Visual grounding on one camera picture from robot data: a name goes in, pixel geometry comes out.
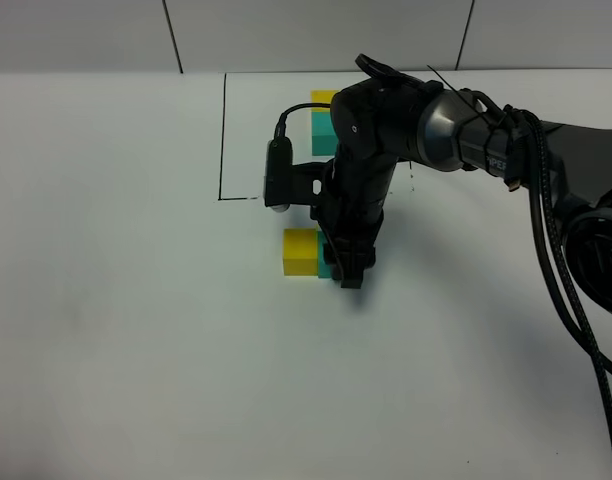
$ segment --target yellow cube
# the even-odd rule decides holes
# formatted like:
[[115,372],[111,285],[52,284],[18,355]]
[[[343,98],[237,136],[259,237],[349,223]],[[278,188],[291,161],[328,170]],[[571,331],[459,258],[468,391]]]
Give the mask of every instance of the yellow cube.
[[317,230],[287,228],[284,230],[284,275],[317,276]]
[[[310,92],[310,101],[313,103],[330,103],[338,90],[313,90]],[[315,107],[313,112],[329,112],[328,108]]]

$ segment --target robotic arm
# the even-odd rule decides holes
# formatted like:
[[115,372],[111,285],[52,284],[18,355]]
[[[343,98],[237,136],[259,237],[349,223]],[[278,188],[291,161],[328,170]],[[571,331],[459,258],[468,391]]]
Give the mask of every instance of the robotic arm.
[[[375,263],[374,243],[398,162],[443,172],[482,169],[511,192],[535,183],[532,131],[521,111],[501,109],[481,92],[422,82],[364,55],[356,62],[370,78],[333,98],[335,158],[293,165],[283,115],[269,143],[264,189],[266,206],[276,210],[311,207],[311,218],[328,239],[326,263],[342,288],[360,288],[364,271]],[[612,130],[541,125],[568,267],[579,286],[612,313]],[[314,180],[321,181],[319,194],[313,193]]]

